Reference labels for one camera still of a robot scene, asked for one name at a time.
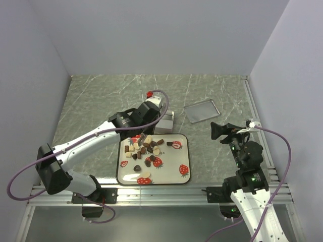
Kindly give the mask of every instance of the beige food piece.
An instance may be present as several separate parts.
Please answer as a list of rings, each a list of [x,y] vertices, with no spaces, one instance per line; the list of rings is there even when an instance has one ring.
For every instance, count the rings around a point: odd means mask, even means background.
[[[146,171],[143,174],[141,174],[140,177],[142,177],[142,178],[148,178],[148,177],[150,177],[150,175],[151,175],[150,172],[149,171]]]
[[[145,139],[145,143],[150,144],[151,141],[152,141],[152,136],[148,135]]]
[[[160,154],[160,149],[155,149],[154,151],[153,151],[153,155],[154,156],[158,156]]]
[[[139,149],[140,149],[140,146],[139,146],[139,144],[138,144],[138,143],[134,143],[134,144],[133,144],[133,147],[134,147],[136,150],[139,150]]]

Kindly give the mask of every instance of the gray marble tabletop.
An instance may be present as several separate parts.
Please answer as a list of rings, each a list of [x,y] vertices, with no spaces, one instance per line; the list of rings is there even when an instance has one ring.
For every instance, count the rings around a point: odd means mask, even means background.
[[[189,142],[191,183],[221,183],[237,169],[228,145],[210,139],[210,122],[245,125],[252,117],[241,76],[219,75],[79,75],[73,76],[59,120],[54,145],[93,130],[115,112],[138,107],[145,93],[162,89],[174,111],[173,133]],[[213,99],[221,116],[191,124],[183,107]],[[97,178],[115,178],[118,144],[85,158],[74,170]],[[266,171],[265,162],[262,168]]]

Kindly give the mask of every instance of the white tray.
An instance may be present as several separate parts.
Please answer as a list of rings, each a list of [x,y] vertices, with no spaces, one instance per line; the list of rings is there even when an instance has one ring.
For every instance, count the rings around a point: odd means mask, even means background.
[[[138,185],[138,179],[141,178],[141,174],[144,172],[150,172],[150,177],[144,180],[146,183],[141,185],[166,185],[166,184],[185,184],[189,182],[191,178],[190,161],[188,154],[188,143],[186,136],[182,134],[160,134],[153,135],[152,140],[157,142],[161,139],[164,143],[159,146],[160,155],[157,158],[161,159],[162,165],[160,167],[157,163],[151,163],[150,167],[145,165],[146,158],[150,157],[149,152],[143,154],[141,159],[134,160],[132,157],[127,158],[124,152],[125,145],[131,145],[137,141],[137,138],[126,139],[120,142],[119,154],[118,154],[118,167],[117,167],[117,181],[121,185]],[[178,141],[181,143],[181,147],[177,144],[173,146],[167,146],[167,142]],[[141,171],[135,172],[134,167],[140,165]]]

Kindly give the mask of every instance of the wall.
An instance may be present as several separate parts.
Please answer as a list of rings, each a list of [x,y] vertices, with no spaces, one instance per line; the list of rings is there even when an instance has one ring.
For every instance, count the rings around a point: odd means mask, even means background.
[[[7,196],[7,183],[52,141],[70,79],[35,16],[25,0],[0,1],[0,238],[6,242],[14,241],[26,207]],[[36,174],[23,173],[14,194],[29,195]]]
[[[249,75],[288,0],[30,0],[70,74]]]
[[[290,0],[251,73],[264,127],[291,143],[288,183],[307,241],[321,241],[323,211],[323,15],[321,0]],[[267,135],[282,174],[287,148]]]

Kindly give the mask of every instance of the dark brown piece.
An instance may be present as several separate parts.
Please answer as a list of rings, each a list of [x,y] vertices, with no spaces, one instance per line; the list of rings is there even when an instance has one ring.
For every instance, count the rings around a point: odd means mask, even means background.
[[[145,154],[145,153],[146,153],[146,148],[145,148],[145,147],[142,147],[142,148],[140,149],[140,153],[141,153],[141,154]]]
[[[141,171],[141,167],[140,167],[140,165],[136,165],[136,166],[133,168],[133,170],[134,170],[134,171],[136,171],[136,172]]]
[[[151,141],[150,142],[150,146],[153,148],[153,147],[155,147],[157,145],[157,143],[155,142],[155,141]]]
[[[146,165],[147,167],[150,167],[150,166],[151,166],[150,161],[149,161],[149,160],[146,160],[146,161],[145,161],[145,165]]]
[[[147,148],[147,151],[148,151],[149,153],[153,153],[153,149],[152,149],[151,147],[148,147],[148,148]]]
[[[157,142],[157,144],[158,144],[158,145],[161,145],[162,143],[164,143],[164,140],[159,140],[159,141]]]

